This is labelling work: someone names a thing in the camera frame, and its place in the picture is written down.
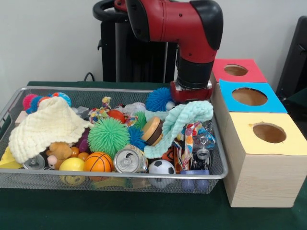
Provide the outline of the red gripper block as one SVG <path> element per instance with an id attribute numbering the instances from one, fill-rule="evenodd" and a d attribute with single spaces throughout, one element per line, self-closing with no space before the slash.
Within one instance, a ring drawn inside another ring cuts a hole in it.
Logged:
<path id="1" fill-rule="evenodd" d="M 170 87 L 171 97 L 175 104 L 185 104 L 191 101 L 204 101 L 210 98 L 212 92 L 212 87 L 197 90 L 178 90 L 175 86 Z"/>

